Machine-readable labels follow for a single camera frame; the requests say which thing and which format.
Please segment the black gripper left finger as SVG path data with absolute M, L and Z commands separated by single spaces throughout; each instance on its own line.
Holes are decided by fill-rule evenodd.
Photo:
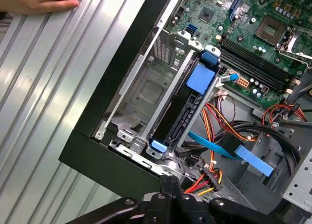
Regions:
M 173 187 L 176 177 L 161 175 L 160 192 L 147 193 L 142 201 L 132 197 L 123 197 L 101 206 L 78 218 L 70 224 L 169 224 Z

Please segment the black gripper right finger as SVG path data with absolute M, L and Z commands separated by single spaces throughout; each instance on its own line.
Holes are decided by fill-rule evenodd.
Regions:
M 183 193 L 179 179 L 172 177 L 173 211 L 176 224 L 282 224 L 271 215 L 225 198 L 213 198 L 208 203 Z

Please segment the person bare hand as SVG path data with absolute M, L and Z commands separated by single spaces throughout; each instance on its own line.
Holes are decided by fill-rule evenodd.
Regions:
M 72 10 L 78 0 L 0 0 L 0 11 L 13 14 L 45 14 Z

